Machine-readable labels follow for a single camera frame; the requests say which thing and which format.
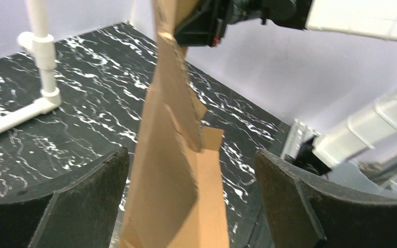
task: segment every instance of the marble pattern surface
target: marble pattern surface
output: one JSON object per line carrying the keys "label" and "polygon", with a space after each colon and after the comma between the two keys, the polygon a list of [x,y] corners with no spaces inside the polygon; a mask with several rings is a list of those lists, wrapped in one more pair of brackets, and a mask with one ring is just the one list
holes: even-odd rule
{"label": "marble pattern surface", "polygon": [[[131,153],[135,149],[157,60],[155,44],[120,23],[60,41],[56,50],[63,104],[0,135],[0,197],[83,166],[118,146]],[[244,247],[259,197],[253,156],[274,145],[285,124],[193,66],[190,79],[209,109],[203,124],[225,130],[220,160],[228,229],[231,247]],[[30,104],[39,90],[31,56],[0,59],[0,116]]]}

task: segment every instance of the brown cardboard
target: brown cardboard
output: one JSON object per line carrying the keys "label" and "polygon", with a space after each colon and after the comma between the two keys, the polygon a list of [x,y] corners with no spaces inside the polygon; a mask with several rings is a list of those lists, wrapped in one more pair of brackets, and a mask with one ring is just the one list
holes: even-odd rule
{"label": "brown cardboard", "polygon": [[219,163],[222,135],[221,129],[204,127],[203,151],[194,153],[184,147],[196,176],[199,199],[168,248],[229,248]]}
{"label": "brown cardboard", "polygon": [[158,63],[147,92],[120,248],[227,248],[219,149],[189,86],[175,25],[198,0],[153,0]]}

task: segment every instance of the black cable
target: black cable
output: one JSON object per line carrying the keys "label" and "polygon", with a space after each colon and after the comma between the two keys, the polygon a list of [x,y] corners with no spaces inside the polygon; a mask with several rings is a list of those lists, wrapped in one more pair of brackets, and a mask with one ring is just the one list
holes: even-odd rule
{"label": "black cable", "polygon": [[393,171],[393,170],[396,170],[396,169],[397,169],[397,162],[394,163],[394,164],[392,164],[392,165],[390,165],[389,167],[387,167],[387,168],[381,170],[381,171],[378,172],[377,174],[370,176],[369,179],[371,179],[371,180],[379,179],[379,178],[380,178],[381,176],[383,176],[384,174],[389,173],[389,172],[391,172],[391,171]]}

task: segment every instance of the white wall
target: white wall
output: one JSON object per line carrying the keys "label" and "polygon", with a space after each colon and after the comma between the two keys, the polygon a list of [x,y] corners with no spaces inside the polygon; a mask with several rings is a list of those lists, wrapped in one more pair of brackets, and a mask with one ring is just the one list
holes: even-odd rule
{"label": "white wall", "polygon": [[[132,24],[153,37],[150,0],[135,0],[132,12]],[[187,60],[283,121],[321,132],[397,84],[396,42],[259,20],[230,26],[221,45],[191,48]],[[397,149],[397,137],[390,141]],[[368,154],[386,156],[390,144]]]}
{"label": "white wall", "polygon": [[[56,40],[130,18],[133,0],[46,0],[50,34]],[[0,58],[19,51],[16,37],[29,31],[24,0],[0,0]]]}

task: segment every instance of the curved black pad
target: curved black pad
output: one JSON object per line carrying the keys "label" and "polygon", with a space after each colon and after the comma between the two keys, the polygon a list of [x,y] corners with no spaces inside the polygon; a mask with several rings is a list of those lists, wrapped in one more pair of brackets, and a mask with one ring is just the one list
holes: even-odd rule
{"label": "curved black pad", "polygon": [[[255,174],[276,248],[397,247],[397,199],[340,186],[265,150]],[[320,230],[326,238],[316,241]]]}
{"label": "curved black pad", "polygon": [[108,247],[128,170],[121,148],[0,198],[0,247]]}

